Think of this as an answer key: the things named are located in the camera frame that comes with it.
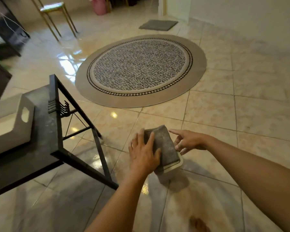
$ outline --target white box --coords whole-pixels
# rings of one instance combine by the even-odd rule
[[[181,169],[181,166],[183,165],[184,160],[179,152],[177,152],[177,154],[179,157],[179,162],[165,166],[163,170],[154,171],[160,183],[165,183],[168,180],[172,179],[173,177],[176,176],[178,171]]]
[[[0,100],[0,153],[30,141],[34,104],[23,94]]]

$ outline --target person's left arm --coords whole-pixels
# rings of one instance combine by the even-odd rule
[[[144,129],[129,144],[130,171],[85,232],[132,231],[136,206],[147,176],[160,164],[160,149],[152,152],[154,133],[144,144]]]

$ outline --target bare foot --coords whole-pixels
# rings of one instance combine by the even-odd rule
[[[211,232],[204,223],[204,221],[202,221],[200,218],[195,218],[194,216],[191,216],[190,224],[192,228],[195,228],[195,232]]]

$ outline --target pink bin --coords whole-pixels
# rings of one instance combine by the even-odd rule
[[[105,15],[106,14],[106,4],[105,0],[91,0],[93,5],[93,11],[97,15]]]

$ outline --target table top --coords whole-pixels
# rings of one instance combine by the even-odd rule
[[[25,96],[35,105],[31,140],[0,154],[0,195],[62,164],[51,155],[58,151],[58,127],[48,114],[49,86]]]

